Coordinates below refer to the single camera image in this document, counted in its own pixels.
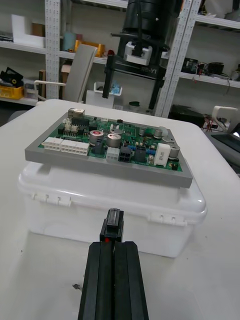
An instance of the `white chair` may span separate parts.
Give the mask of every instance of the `white chair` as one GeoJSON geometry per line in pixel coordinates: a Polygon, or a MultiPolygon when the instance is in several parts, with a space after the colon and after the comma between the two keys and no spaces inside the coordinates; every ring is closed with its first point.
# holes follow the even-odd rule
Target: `white chair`
{"type": "Polygon", "coordinates": [[[64,100],[81,102],[96,52],[96,47],[81,44],[75,53],[66,83],[36,80],[34,82],[36,97],[43,101],[47,100],[39,95],[37,85],[57,85],[65,87],[64,100]]]}

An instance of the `chair backrest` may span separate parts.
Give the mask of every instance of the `chair backrest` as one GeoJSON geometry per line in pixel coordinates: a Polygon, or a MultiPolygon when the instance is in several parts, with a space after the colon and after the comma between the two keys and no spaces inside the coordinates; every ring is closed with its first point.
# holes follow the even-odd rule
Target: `chair backrest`
{"type": "Polygon", "coordinates": [[[82,101],[96,51],[97,48],[91,45],[80,44],[78,47],[67,77],[64,100],[82,101]]]}

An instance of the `table surface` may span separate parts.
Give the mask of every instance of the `table surface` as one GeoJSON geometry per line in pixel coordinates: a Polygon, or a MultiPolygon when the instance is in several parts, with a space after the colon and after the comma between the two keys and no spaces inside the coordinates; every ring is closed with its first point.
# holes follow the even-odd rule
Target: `table surface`
{"type": "Polygon", "coordinates": [[[193,124],[48,100],[0,128],[0,319],[77,320],[88,244],[28,233],[17,189],[24,149],[69,108],[165,126],[203,193],[208,214],[176,258],[140,253],[149,319],[240,319],[240,180],[193,124]]]}

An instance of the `white plastic box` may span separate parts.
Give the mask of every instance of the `white plastic box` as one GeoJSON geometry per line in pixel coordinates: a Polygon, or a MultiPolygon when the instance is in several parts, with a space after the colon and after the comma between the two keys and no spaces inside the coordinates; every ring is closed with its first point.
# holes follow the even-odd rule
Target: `white plastic box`
{"type": "Polygon", "coordinates": [[[118,208],[124,211],[124,241],[134,241],[141,252],[172,258],[207,214],[194,179],[185,189],[30,162],[18,187],[34,233],[99,241],[108,210],[118,208]]]}

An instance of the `black equipment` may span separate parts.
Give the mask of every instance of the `black equipment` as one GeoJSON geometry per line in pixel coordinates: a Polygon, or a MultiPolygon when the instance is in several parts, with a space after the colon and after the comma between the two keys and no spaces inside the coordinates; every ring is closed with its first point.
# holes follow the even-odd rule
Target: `black equipment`
{"type": "Polygon", "coordinates": [[[122,242],[124,212],[110,209],[90,245],[77,320],[149,320],[138,247],[122,242]]]}
{"type": "Polygon", "coordinates": [[[149,109],[154,109],[166,69],[160,66],[169,29],[180,13],[182,0],[128,0],[117,54],[109,55],[105,67],[103,98],[109,97],[114,71],[155,81],[149,109]]]}
{"type": "Polygon", "coordinates": [[[6,68],[5,72],[2,71],[0,73],[0,79],[15,88],[22,87],[24,85],[24,82],[22,81],[23,77],[23,75],[9,67],[6,68]]]}

